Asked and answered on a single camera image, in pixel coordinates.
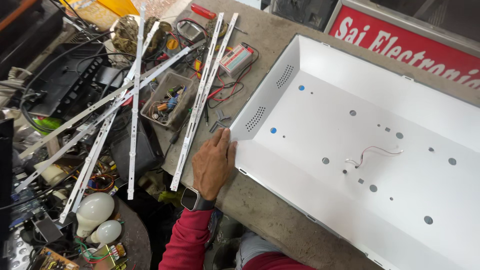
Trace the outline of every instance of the yellow bag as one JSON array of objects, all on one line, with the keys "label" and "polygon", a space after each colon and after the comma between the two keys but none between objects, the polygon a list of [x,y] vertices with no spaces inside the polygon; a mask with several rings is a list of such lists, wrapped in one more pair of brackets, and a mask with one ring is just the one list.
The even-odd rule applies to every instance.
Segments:
[{"label": "yellow bag", "polygon": [[89,23],[97,25],[100,31],[107,31],[122,16],[139,15],[130,0],[60,0],[68,10],[67,1],[78,15]]}]

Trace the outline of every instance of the red tool handle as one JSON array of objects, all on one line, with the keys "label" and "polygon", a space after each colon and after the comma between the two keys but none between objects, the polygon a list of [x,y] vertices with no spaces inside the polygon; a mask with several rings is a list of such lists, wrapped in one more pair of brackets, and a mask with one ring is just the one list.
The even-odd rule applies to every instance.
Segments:
[{"label": "red tool handle", "polygon": [[216,17],[216,14],[211,12],[210,10],[200,6],[200,5],[197,5],[197,4],[192,4],[190,6],[190,8],[192,9],[193,12],[197,13],[198,15],[204,17],[204,18],[207,18],[209,20],[212,20]]}]

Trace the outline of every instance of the plastic storage box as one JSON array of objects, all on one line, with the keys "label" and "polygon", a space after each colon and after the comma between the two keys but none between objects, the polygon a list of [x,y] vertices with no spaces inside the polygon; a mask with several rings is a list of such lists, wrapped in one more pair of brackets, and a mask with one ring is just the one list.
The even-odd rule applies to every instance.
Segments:
[{"label": "plastic storage box", "polygon": [[[160,121],[157,121],[156,119],[153,119],[150,113],[151,111],[149,112],[152,103],[163,99],[167,94],[168,89],[173,88],[177,85],[186,86],[185,92],[178,97],[177,105],[175,106],[173,111],[168,114],[167,122],[162,123]],[[193,80],[185,78],[173,72],[168,72],[158,84],[155,93],[143,106],[140,114],[148,118],[149,120],[167,128],[178,129],[180,128],[181,123],[188,114],[188,108],[193,105],[196,92],[196,89],[193,89]]]}]

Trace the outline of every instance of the smartwatch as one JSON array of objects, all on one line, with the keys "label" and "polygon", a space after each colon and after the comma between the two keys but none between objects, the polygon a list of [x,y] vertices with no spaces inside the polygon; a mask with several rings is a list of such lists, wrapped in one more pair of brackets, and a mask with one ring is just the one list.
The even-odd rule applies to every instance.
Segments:
[{"label": "smartwatch", "polygon": [[193,187],[187,187],[181,197],[181,204],[190,211],[211,210],[215,206],[216,199],[207,201],[200,195],[198,190]]}]

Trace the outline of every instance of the gray pants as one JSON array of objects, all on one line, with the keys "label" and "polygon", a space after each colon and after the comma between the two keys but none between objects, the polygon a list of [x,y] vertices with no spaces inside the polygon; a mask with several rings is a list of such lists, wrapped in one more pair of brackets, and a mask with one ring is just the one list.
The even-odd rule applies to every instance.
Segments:
[{"label": "gray pants", "polygon": [[244,233],[237,252],[237,267],[235,270],[241,270],[255,256],[272,251],[280,252],[280,249],[254,232]]}]

